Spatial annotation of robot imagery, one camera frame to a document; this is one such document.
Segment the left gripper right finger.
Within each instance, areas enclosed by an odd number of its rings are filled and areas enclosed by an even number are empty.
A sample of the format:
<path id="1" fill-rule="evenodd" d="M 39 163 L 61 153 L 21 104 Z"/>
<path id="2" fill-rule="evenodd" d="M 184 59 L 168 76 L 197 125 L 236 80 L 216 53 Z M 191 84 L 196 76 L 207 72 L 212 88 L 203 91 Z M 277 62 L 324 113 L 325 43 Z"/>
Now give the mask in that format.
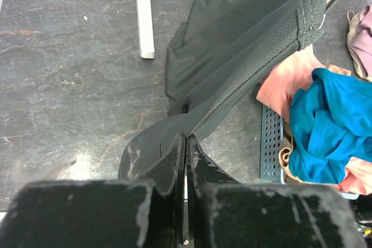
<path id="1" fill-rule="evenodd" d="M 187 139 L 195 247 L 364 247 L 349 203 L 319 185 L 241 184 Z"/>

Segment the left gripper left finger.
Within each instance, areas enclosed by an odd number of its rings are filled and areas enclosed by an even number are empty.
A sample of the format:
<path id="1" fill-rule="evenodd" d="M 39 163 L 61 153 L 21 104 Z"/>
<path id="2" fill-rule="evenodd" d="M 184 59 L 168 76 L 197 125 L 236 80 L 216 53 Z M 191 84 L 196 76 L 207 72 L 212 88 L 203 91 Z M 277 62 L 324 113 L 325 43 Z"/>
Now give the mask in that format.
<path id="1" fill-rule="evenodd" d="M 186 139 L 132 181 L 38 181 L 18 192 L 2 247 L 178 247 Z"/>

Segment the beige t shirt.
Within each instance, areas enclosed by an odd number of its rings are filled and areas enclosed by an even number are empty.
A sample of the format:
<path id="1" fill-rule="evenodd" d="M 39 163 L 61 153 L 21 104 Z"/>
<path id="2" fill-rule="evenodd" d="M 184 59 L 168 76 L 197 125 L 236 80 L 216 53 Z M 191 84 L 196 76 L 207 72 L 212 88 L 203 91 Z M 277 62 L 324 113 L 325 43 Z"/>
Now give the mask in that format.
<path id="1" fill-rule="evenodd" d="M 296 85 L 295 89 L 287 97 L 289 105 L 291 105 L 291 102 L 292 102 L 292 99 L 295 93 L 299 89 L 307 90 L 310 87 L 311 83 L 312 83 L 312 78 L 308 77 L 307 80 L 302 80 L 302 84 Z M 306 184 L 306 182 L 294 176 L 289 169 L 289 157 L 295 148 L 295 141 L 293 138 L 290 125 L 286 121 L 284 121 L 283 130 L 284 130 L 284 138 L 281 142 L 281 149 L 278 153 L 278 161 L 280 163 L 281 169 L 284 172 L 284 181 L 288 184 L 302 184 L 302 183 Z"/>

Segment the pink t shirt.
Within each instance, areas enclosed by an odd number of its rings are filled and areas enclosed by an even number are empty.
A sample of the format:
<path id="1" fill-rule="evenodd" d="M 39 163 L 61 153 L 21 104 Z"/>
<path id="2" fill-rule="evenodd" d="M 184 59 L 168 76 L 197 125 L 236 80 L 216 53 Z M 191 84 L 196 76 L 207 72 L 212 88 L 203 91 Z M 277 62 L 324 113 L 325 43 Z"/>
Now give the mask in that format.
<path id="1" fill-rule="evenodd" d="M 315 57 L 312 45 L 297 51 L 276 66 L 261 82 L 262 86 L 256 99 L 273 109 L 289 123 L 288 95 L 296 85 L 302 84 L 302 80 L 312 77 L 313 69 L 323 67 L 324 65 Z M 369 195 L 371 193 L 371 163 L 351 157 L 345 167 L 345 178 L 334 187 L 343 193 Z"/>

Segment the teal blue t shirt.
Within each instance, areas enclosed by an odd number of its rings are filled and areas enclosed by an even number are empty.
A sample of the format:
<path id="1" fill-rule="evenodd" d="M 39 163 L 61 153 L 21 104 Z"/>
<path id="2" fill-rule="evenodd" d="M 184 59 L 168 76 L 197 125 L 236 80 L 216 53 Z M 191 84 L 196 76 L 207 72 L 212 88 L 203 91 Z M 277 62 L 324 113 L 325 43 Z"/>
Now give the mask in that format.
<path id="1" fill-rule="evenodd" d="M 339 184 L 351 158 L 371 161 L 371 84 L 325 68 L 312 79 L 290 106 L 289 170 L 305 182 Z"/>

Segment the dark grey t shirt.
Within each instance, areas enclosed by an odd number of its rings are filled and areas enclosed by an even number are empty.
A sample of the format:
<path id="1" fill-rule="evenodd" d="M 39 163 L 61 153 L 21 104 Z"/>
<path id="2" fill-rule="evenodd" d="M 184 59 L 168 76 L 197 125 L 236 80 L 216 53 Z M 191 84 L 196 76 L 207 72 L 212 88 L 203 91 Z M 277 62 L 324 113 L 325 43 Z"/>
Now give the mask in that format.
<path id="1" fill-rule="evenodd" d="M 317 41 L 338 0 L 194 0 L 166 53 L 167 117 L 125 148 L 119 179 L 135 179 L 176 135 L 204 140 L 279 62 Z"/>

